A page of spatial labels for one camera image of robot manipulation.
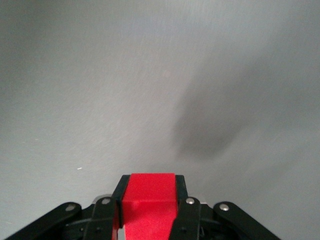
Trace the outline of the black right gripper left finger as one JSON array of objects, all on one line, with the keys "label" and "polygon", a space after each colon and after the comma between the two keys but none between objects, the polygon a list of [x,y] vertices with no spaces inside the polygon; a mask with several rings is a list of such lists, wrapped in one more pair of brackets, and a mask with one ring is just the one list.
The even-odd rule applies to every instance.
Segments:
[{"label": "black right gripper left finger", "polygon": [[65,202],[4,240],[118,240],[129,179],[123,175],[111,195],[96,197],[87,208]]}]

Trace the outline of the red cube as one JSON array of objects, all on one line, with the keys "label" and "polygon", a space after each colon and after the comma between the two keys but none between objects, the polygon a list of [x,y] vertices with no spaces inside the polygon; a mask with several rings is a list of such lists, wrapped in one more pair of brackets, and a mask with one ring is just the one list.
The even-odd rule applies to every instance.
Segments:
[{"label": "red cube", "polygon": [[169,240],[178,214],[174,173],[123,175],[112,197],[124,240]]}]

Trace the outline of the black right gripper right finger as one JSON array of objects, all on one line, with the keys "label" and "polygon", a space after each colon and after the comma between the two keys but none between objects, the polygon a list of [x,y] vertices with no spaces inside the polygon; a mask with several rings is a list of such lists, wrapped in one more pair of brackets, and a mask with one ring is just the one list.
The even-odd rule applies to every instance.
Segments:
[{"label": "black right gripper right finger", "polygon": [[178,212],[169,240],[281,240],[236,204],[210,207],[189,196],[183,175],[175,177]]}]

